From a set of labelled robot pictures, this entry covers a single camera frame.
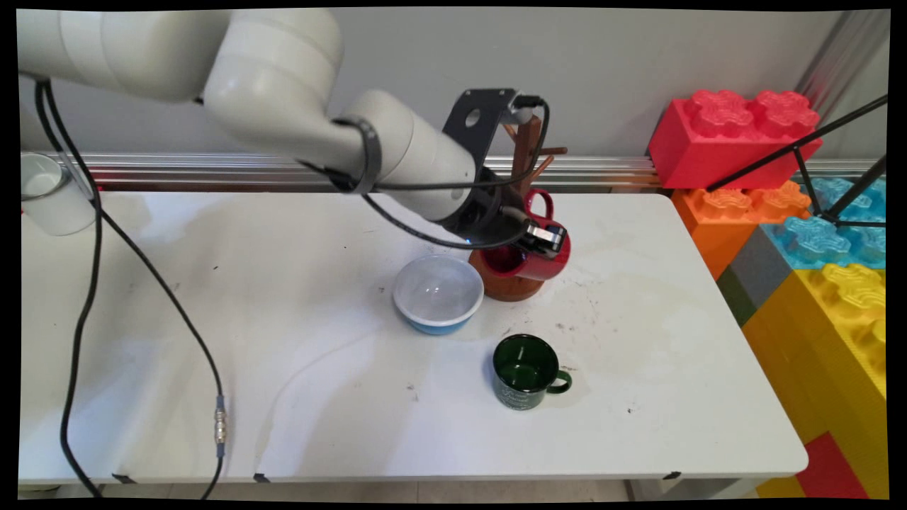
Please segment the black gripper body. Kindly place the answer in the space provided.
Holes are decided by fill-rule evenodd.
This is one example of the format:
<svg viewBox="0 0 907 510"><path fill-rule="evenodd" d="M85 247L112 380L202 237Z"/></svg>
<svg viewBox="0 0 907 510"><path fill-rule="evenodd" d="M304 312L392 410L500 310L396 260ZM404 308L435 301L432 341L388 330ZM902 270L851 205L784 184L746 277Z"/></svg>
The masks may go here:
<svg viewBox="0 0 907 510"><path fill-rule="evenodd" d="M511 184L489 168L479 171L474 183L493 183L493 187L467 188L466 200L441 226L473 246L501 246L517 242L526 232L524 198Z"/></svg>

